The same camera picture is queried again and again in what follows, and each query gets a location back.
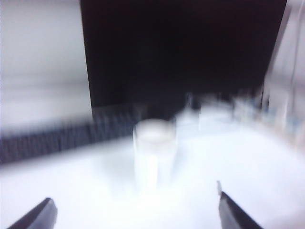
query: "glass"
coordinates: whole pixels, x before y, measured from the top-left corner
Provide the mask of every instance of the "glass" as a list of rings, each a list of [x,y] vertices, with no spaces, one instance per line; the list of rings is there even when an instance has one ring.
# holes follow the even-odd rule
[[[173,121],[147,119],[133,129],[134,170],[137,190],[154,191],[170,183],[177,151]]]

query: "blurry object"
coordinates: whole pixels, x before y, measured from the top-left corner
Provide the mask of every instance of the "blurry object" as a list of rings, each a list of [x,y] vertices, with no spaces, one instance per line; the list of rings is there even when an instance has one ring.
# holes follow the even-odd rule
[[[3,133],[0,139],[0,163],[10,163],[41,155],[113,140],[132,135],[132,129],[141,121],[142,111],[133,106],[113,109],[95,109],[93,122],[54,124],[45,130]]]
[[[222,229],[262,229],[225,192],[218,181],[219,216]]]
[[[177,125],[189,125],[198,123],[199,113],[197,110],[193,109],[193,100],[193,93],[186,93],[184,109],[175,116]]]
[[[133,129],[134,169],[140,192],[168,185],[177,151],[176,131],[172,122],[148,119]]]
[[[57,208],[51,198],[45,198],[8,229],[52,229],[56,222]]]
[[[199,129],[223,129],[233,121],[233,106],[220,98],[220,94],[209,94],[201,98]]]

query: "black panel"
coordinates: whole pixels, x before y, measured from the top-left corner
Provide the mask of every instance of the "black panel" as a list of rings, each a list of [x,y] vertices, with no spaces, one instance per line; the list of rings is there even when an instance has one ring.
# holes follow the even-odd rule
[[[82,0],[92,106],[261,85],[285,4]]]

